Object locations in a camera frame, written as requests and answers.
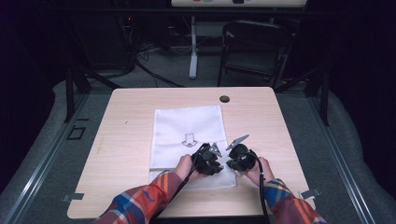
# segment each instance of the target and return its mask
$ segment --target table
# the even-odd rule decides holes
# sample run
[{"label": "table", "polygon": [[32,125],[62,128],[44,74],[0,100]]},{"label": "table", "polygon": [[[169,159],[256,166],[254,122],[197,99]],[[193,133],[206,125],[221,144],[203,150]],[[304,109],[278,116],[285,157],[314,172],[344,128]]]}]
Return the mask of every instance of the table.
[{"label": "table", "polygon": [[[233,0],[172,0],[172,7],[300,7],[303,8],[306,0],[245,0],[244,4],[234,4]],[[196,45],[196,21],[191,17],[191,79],[197,78],[198,54]]]},{"label": "table", "polygon": [[[222,103],[222,95],[230,97]],[[269,160],[274,175],[298,195],[308,190],[303,170],[280,111],[267,87],[117,89],[113,91],[90,155],[67,211],[71,218],[99,217],[121,192],[149,183],[154,111],[221,105],[230,144],[245,134],[244,144]],[[259,189],[245,176],[227,189],[182,190],[160,217],[224,217],[262,214]],[[315,208],[313,200],[307,200]]]}]

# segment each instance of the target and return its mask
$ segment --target plaid sleeve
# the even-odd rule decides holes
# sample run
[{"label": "plaid sleeve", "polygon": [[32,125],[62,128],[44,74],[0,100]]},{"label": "plaid sleeve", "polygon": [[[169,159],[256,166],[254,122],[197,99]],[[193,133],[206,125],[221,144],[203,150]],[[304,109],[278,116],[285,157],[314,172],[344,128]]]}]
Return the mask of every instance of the plaid sleeve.
[{"label": "plaid sleeve", "polygon": [[165,173],[149,185],[128,189],[113,199],[107,210],[93,223],[149,223],[157,212],[169,204],[181,179],[175,173]]},{"label": "plaid sleeve", "polygon": [[280,179],[265,184],[264,197],[275,216],[276,223],[327,223],[309,203],[294,197]]}]

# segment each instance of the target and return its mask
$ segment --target chair backrest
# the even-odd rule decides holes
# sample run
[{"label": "chair backrest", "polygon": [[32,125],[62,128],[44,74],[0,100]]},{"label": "chair backrest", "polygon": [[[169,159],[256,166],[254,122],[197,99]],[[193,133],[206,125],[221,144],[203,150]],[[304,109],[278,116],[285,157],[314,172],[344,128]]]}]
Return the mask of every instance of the chair backrest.
[{"label": "chair backrest", "polygon": [[257,21],[230,21],[222,30],[224,40],[227,37],[240,41],[269,44],[285,47],[292,40],[288,29],[272,23]]}]

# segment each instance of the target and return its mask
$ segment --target person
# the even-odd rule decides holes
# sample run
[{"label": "person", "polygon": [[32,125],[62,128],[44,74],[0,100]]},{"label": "person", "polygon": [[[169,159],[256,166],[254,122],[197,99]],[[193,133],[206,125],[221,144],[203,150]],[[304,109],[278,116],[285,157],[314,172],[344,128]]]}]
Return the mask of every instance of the person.
[{"label": "person", "polygon": [[[259,157],[264,173],[264,198],[268,203],[276,223],[327,223],[305,200],[294,197],[282,180],[276,179],[268,160]],[[178,186],[189,174],[191,156],[182,156],[174,172],[164,173],[149,185],[128,189],[116,196],[107,210],[93,223],[149,223],[151,218],[168,205],[177,192]],[[259,164],[242,175],[260,186]],[[204,177],[194,171],[189,181]]]}]

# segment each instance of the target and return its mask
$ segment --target folded cloth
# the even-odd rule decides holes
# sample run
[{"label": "folded cloth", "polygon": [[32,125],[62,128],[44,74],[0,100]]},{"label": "folded cloth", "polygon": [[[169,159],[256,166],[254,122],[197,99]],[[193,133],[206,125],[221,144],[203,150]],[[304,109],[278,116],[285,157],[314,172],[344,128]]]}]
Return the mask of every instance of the folded cloth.
[{"label": "folded cloth", "polygon": [[184,189],[221,189],[236,185],[235,174],[227,164],[227,140],[220,105],[157,109],[150,160],[150,181],[161,170],[172,170],[181,156],[192,155],[203,144],[217,143],[224,169],[212,176],[189,182]]}]

